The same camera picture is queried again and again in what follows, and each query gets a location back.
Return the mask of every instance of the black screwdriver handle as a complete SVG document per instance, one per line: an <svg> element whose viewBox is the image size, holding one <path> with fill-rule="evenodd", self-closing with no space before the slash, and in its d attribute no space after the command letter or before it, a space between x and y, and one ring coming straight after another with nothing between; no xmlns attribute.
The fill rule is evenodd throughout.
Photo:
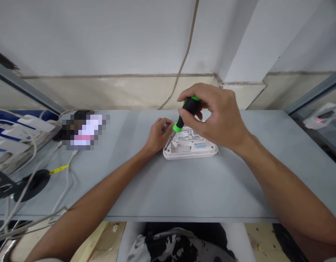
<svg viewBox="0 0 336 262"><path fill-rule="evenodd" d="M195 115L199 108L200 102L201 100L196 96L188 97L185 103L183 104L182 108L189 111L192 115ZM179 116L179 119L174 125L173 129L175 132L179 133L181 132L183 126L184 126L184 122L182 118Z"/></svg>

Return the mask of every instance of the white router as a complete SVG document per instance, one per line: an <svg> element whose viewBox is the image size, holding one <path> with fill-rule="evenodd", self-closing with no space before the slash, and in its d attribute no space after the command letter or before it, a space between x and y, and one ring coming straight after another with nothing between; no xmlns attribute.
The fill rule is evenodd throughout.
<svg viewBox="0 0 336 262"><path fill-rule="evenodd" d="M216 144L201 137L192 128L184 126L180 133L175 134L167 149L163 148L163 156L168 160L200 158L213 156L218 151Z"/></svg>

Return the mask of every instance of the white device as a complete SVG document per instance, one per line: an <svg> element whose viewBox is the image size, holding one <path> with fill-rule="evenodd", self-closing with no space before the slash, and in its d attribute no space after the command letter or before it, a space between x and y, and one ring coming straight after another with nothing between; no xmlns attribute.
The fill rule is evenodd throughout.
<svg viewBox="0 0 336 262"><path fill-rule="evenodd" d="M3 135L11 136L13 138L18 138L18 139L25 140L25 141L31 141L32 138L36 138L41 133L41 131L34 130L28 127L22 127L19 124L13 124L12 126L8 124L4 124L4 125L1 125L0 128L5 129L2 132Z"/></svg>
<svg viewBox="0 0 336 262"><path fill-rule="evenodd" d="M27 126L30 126L30 127L33 127L37 130L40 130L40 131L44 131L44 132L51 132L55 126L48 123L48 122L45 122L44 120L41 120L39 119L38 117L35 117L35 116L31 116L31 115L25 115L24 118L26 119L23 119L23 118L20 118L18 120L19 123L21 124L25 124Z"/></svg>
<svg viewBox="0 0 336 262"><path fill-rule="evenodd" d="M216 144L201 137L192 128L184 126L180 133L175 134L167 149L163 148L163 156L167 160L201 158L213 156L218 151Z"/></svg>
<svg viewBox="0 0 336 262"><path fill-rule="evenodd" d="M306 128L317 130L329 125L334 118L336 118L336 104L327 103L313 112L303 123Z"/></svg>
<svg viewBox="0 0 336 262"><path fill-rule="evenodd" d="M30 145L17 142L0 136L0 149L4 149L12 154L20 154L29 149Z"/></svg>

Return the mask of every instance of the table surface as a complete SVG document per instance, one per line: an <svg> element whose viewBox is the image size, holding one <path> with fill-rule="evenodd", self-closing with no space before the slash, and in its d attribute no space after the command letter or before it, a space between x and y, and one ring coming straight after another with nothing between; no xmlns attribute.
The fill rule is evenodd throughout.
<svg viewBox="0 0 336 262"><path fill-rule="evenodd" d="M158 117L176 121L176 110L97 111L110 115L92 151L71 163L71 188L60 206L70 207L144 145ZM249 131L289 167L336 217L336 164L283 111L241 111ZM27 175L57 145L49 142L19 174ZM274 213L245 162L219 147L208 158L166 160L155 155L125 188L105 220L180 222L275 222ZM67 164L72 152L60 148L42 168ZM22 204L15 219L36 220L51 213L66 185L66 171L53 174L37 197ZM0 200L4 219L5 200Z"/></svg>

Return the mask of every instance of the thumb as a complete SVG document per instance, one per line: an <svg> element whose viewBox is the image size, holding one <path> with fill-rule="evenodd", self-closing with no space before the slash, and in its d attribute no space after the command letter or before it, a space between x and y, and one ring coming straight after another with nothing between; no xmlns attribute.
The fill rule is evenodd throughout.
<svg viewBox="0 0 336 262"><path fill-rule="evenodd" d="M189 111L186 109L179 108L179 115L181 116L185 125L191 127L197 133L200 133L205 125L205 123L198 121Z"/></svg>

